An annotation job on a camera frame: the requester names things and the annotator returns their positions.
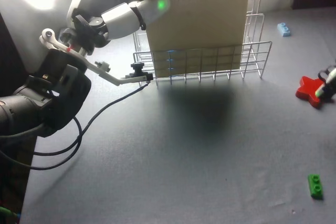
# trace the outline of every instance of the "tabletop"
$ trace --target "tabletop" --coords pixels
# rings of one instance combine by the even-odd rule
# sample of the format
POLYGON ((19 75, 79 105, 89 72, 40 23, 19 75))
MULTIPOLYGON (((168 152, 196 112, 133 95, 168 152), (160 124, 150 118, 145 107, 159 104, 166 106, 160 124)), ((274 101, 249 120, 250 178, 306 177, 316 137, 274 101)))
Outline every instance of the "tabletop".
MULTIPOLYGON (((262 38, 273 41, 263 79, 161 81, 107 109, 70 162, 30 172, 20 223, 334 223, 336 105, 316 110, 295 91, 302 76, 334 64, 336 8, 267 14, 262 38), (280 36, 280 22, 291 37, 280 36), (315 173, 323 201, 309 194, 315 173)), ((125 75, 132 46, 131 36, 119 39, 89 60, 125 75)), ((87 75, 82 126, 138 87, 87 75)), ((36 151, 60 150, 77 134, 71 122, 39 138, 36 151)), ((34 157, 33 165, 61 159, 34 157)))

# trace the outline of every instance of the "red toy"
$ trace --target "red toy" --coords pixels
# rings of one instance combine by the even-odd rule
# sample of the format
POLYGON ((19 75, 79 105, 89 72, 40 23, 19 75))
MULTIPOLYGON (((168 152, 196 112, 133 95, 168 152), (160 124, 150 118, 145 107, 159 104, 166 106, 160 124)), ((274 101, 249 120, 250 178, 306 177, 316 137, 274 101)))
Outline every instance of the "red toy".
POLYGON ((321 101, 316 97, 315 92, 323 83, 320 79, 314 80, 303 76, 300 80, 301 87, 299 87, 295 95, 300 99, 309 101, 314 108, 319 108, 321 101))

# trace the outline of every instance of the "green indicator light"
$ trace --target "green indicator light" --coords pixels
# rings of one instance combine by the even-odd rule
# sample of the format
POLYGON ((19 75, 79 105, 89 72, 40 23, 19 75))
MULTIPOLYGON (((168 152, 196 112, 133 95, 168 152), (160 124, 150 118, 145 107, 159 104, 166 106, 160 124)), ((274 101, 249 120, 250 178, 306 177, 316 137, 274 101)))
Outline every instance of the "green indicator light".
POLYGON ((166 2, 165 2, 165 0, 159 0, 159 1, 157 2, 157 8, 158 8, 159 10, 163 10, 163 9, 165 9, 165 7, 166 7, 166 2))

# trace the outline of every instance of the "green building block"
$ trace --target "green building block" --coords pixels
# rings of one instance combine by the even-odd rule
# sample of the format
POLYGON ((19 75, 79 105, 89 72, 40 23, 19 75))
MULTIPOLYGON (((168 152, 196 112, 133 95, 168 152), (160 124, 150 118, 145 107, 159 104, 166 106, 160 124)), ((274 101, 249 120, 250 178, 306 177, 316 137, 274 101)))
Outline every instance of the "green building block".
POLYGON ((309 183, 310 196, 314 199, 323 199, 323 189, 320 180, 320 175, 309 174, 308 183, 309 183))

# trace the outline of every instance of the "blue toy block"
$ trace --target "blue toy block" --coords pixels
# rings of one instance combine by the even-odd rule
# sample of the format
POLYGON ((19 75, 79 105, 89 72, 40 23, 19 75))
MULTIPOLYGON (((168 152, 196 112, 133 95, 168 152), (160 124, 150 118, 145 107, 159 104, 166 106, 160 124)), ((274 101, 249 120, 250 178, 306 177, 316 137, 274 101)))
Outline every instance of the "blue toy block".
POLYGON ((290 30, 288 29, 285 23, 278 24, 278 30, 283 37, 290 36, 290 30))

